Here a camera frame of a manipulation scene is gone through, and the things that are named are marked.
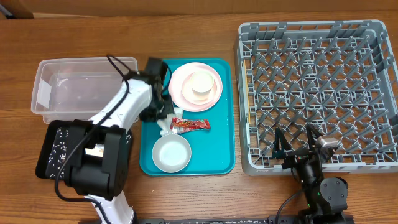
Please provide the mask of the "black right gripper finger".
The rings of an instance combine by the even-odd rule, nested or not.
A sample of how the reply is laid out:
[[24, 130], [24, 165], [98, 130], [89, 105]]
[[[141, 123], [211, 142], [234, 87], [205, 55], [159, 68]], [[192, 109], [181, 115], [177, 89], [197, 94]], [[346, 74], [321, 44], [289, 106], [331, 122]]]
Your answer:
[[272, 158], [283, 159], [286, 157], [287, 152], [292, 151], [291, 145], [287, 142], [287, 139], [280, 128], [275, 129], [274, 137]]
[[317, 138], [322, 136], [322, 133], [319, 132], [319, 130], [314, 127], [313, 124], [307, 124], [305, 128], [307, 132], [309, 149], [313, 149], [315, 147], [315, 142]]

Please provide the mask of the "white napkin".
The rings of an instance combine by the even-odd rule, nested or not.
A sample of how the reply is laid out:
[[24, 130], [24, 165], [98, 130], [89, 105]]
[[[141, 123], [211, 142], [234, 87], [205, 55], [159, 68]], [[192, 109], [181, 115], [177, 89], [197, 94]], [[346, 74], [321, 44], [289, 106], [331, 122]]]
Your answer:
[[179, 107], [174, 107], [174, 113], [168, 114], [165, 119], [160, 119], [157, 121], [157, 125], [161, 128], [160, 135], [166, 136], [169, 134], [173, 134], [173, 131], [170, 127], [172, 123], [172, 118], [182, 118], [184, 110]]

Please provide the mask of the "red snack wrapper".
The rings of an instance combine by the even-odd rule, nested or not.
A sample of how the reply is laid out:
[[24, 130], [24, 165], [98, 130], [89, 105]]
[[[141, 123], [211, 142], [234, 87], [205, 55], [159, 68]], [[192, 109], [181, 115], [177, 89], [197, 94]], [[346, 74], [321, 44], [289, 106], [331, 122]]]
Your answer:
[[183, 118], [172, 118], [170, 130], [173, 134], [183, 134], [196, 130], [210, 130], [211, 126], [207, 119], [190, 120]]

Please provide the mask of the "pale green cup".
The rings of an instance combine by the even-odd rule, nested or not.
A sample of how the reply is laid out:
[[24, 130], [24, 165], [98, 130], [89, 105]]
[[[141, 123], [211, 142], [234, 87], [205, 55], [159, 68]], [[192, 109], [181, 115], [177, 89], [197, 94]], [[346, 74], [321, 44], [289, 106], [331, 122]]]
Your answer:
[[192, 90], [198, 94], [208, 93], [214, 84], [214, 78], [208, 72], [194, 72], [189, 80]]

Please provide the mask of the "small grey bowl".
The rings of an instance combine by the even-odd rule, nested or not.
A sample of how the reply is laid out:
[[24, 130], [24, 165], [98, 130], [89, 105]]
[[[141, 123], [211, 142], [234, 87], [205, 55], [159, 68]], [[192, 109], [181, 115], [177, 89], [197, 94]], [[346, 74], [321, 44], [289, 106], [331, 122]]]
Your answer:
[[190, 162], [192, 149], [189, 142], [178, 134], [169, 134], [159, 138], [152, 148], [152, 160], [155, 166], [166, 173], [183, 170]]

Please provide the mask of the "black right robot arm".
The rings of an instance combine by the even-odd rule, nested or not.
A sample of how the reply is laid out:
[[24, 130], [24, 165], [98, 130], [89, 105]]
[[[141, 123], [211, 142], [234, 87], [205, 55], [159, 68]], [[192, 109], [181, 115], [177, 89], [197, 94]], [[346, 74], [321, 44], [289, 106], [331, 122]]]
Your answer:
[[348, 183], [341, 177], [324, 177], [322, 164], [329, 161], [338, 149], [338, 141], [321, 134], [312, 124], [306, 125], [308, 147], [293, 150], [282, 130], [275, 129], [273, 159], [282, 159], [282, 168], [290, 169], [302, 189], [290, 196], [278, 209], [274, 222], [281, 223], [283, 208], [295, 197], [304, 194], [308, 208], [289, 218], [287, 223], [350, 224], [348, 208]]

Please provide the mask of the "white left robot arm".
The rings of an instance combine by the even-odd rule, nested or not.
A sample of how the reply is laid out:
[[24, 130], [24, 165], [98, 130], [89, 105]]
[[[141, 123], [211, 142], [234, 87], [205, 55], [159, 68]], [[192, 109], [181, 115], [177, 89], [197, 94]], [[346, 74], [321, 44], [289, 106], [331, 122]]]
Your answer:
[[91, 203], [102, 223], [137, 223], [123, 188], [127, 180], [130, 128], [136, 119], [156, 122], [174, 112], [165, 94], [167, 64], [149, 58], [143, 71], [122, 73], [120, 90], [89, 121], [69, 127], [67, 158], [58, 178], [79, 195], [72, 202]]

